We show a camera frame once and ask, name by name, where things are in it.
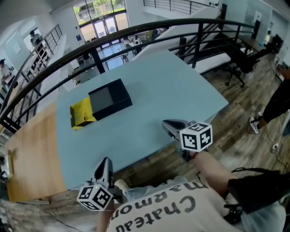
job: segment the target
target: person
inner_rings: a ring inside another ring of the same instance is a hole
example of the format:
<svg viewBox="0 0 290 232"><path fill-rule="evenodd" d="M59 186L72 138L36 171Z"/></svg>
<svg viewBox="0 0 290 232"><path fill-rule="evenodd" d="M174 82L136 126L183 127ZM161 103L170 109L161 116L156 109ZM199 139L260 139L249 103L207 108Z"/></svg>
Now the person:
<svg viewBox="0 0 290 232"><path fill-rule="evenodd" d="M9 67L7 64L5 64L5 59L0 60L0 76L2 85L8 85L10 87L11 83L13 82L14 75L12 73L14 69Z"/></svg>
<svg viewBox="0 0 290 232"><path fill-rule="evenodd" d="M124 180L115 186L128 202L115 206L110 202L99 212L97 232L282 232L286 213L278 203L241 215L241 221L230 224L226 204L236 204L228 193L227 183L236 177L208 152L191 154L208 186L189 182L178 176L157 188L129 188Z"/></svg>
<svg viewBox="0 0 290 232"><path fill-rule="evenodd" d="M42 40L42 36L40 34L35 34L35 32L32 30L30 33L30 42L31 42L31 45L33 47L36 47Z"/></svg>
<svg viewBox="0 0 290 232"><path fill-rule="evenodd" d="M256 118L249 118L249 123L255 134L258 134L260 129L265 127L271 120L290 109L290 69L286 70L281 65L278 65L277 70L284 77L284 81L271 97L264 113L258 112Z"/></svg>
<svg viewBox="0 0 290 232"><path fill-rule="evenodd" d="M89 53L83 54L82 58L83 58L83 62L84 62L85 67L91 64Z"/></svg>

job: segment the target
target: black chair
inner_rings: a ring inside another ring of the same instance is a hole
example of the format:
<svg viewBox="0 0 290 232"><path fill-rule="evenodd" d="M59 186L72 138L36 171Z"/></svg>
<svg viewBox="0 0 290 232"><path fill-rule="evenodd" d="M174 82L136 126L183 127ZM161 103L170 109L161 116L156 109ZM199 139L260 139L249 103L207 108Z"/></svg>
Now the black chair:
<svg viewBox="0 0 290 232"><path fill-rule="evenodd" d="M241 88L245 86L244 81L241 79L241 73L246 74L252 72L256 63L259 62L259 58L271 53L268 49L263 49L252 56L247 56L247 54L240 50L240 47L233 43L228 43L228 46L224 47L223 51L231 58L231 62L223 68L224 71L231 74L226 85L228 86L230 84L233 75L235 75L242 83Z"/></svg>

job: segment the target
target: hand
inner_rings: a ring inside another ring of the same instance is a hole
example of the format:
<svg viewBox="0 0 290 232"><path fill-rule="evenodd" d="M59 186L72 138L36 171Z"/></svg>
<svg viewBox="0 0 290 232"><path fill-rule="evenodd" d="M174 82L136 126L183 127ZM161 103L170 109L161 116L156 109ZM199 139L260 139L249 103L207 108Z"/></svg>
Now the hand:
<svg viewBox="0 0 290 232"><path fill-rule="evenodd" d="M280 64L278 64L277 70L278 70L278 72L281 72L282 70L284 70L284 68Z"/></svg>

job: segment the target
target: strap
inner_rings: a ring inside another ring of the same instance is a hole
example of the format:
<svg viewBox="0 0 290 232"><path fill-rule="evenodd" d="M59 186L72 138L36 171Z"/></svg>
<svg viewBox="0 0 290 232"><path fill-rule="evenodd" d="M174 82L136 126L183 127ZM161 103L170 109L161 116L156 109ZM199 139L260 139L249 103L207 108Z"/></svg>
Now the strap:
<svg viewBox="0 0 290 232"><path fill-rule="evenodd" d="M235 170L232 171L232 173L234 172L243 172L243 171L251 171L251 172L260 172L260 173L273 173L273 172L278 172L277 170L276 171L271 171L271 170L268 170L268 169L263 169L263 168L237 168Z"/></svg>

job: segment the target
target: white t-shirt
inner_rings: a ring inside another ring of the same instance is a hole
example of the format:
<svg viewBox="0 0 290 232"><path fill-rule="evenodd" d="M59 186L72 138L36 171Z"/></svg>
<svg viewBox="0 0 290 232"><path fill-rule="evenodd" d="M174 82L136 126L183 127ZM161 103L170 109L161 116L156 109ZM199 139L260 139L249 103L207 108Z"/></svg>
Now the white t-shirt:
<svg viewBox="0 0 290 232"><path fill-rule="evenodd" d="M9 70L9 66L5 64L3 68L0 68L0 78L2 79L2 77L6 77L7 75L9 75L9 77L5 80L6 84L8 84L9 81L12 79L13 74Z"/></svg>
<svg viewBox="0 0 290 232"><path fill-rule="evenodd" d="M224 216L225 200L213 189L188 182L120 206L107 232L241 232Z"/></svg>

